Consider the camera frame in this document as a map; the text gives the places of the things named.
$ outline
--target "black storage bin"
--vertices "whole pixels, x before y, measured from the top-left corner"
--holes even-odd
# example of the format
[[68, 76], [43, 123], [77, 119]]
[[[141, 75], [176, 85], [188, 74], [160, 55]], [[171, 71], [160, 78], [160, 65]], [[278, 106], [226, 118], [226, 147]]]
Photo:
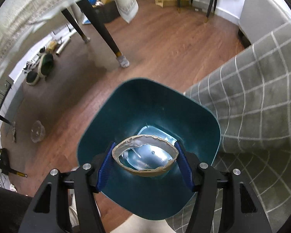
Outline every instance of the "black storage bin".
[[94, 7], [95, 12], [103, 23], [112, 22], [114, 19], [120, 16], [115, 1], [109, 2], [104, 6]]

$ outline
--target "cardboard box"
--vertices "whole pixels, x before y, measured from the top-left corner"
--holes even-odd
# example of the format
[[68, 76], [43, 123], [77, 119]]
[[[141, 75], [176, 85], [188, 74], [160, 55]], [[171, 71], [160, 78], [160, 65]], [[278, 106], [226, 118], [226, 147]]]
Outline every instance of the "cardboard box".
[[[170, 7], [170, 6], [177, 6], [177, 0], [155, 0], [155, 4], [161, 6], [162, 8]], [[180, 0], [180, 5], [189, 6], [189, 0]]]
[[107, 3], [110, 3], [112, 2], [113, 0], [100, 0], [103, 4], [107, 4]]

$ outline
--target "clear plastic container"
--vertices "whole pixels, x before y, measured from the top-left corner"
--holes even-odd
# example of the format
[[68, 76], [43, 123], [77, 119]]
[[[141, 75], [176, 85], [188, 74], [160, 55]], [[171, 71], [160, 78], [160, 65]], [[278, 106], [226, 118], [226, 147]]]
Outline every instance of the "clear plastic container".
[[37, 120], [33, 123], [30, 133], [31, 140], [34, 143], [41, 142], [45, 137], [45, 128], [42, 123]]

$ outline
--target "baseboard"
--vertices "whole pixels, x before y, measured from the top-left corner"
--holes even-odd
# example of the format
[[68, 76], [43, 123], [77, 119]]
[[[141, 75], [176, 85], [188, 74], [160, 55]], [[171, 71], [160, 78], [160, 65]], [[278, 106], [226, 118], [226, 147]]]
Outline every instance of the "baseboard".
[[[204, 12], [207, 12], [208, 10], [208, 3], [199, 1], [199, 0], [193, 0], [193, 7], [195, 8], [201, 8]], [[233, 15], [232, 13], [230, 13], [229, 11], [222, 9], [220, 7], [216, 8], [216, 15], [218, 15], [219, 17], [222, 17], [230, 22], [232, 22], [233, 24], [238, 25], [238, 21], [239, 21], [239, 17]]]

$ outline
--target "metal screw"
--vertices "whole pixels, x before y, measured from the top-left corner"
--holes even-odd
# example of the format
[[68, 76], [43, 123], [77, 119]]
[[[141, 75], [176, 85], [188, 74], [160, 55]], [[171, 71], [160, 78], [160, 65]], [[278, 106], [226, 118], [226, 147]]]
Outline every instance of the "metal screw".
[[86, 163], [86, 164], [84, 164], [82, 167], [83, 167], [84, 170], [88, 170], [88, 169], [90, 169], [92, 166], [91, 166], [91, 164]]
[[241, 171], [240, 171], [239, 169], [234, 169], [234, 170], [233, 170], [233, 173], [234, 173], [235, 175], [239, 175], [239, 174], [241, 174]]
[[199, 167], [203, 168], [203, 169], [206, 169], [208, 167], [208, 164], [207, 163], [200, 163]]
[[58, 174], [58, 170], [57, 169], [53, 169], [50, 171], [50, 175], [55, 176], [56, 174]]

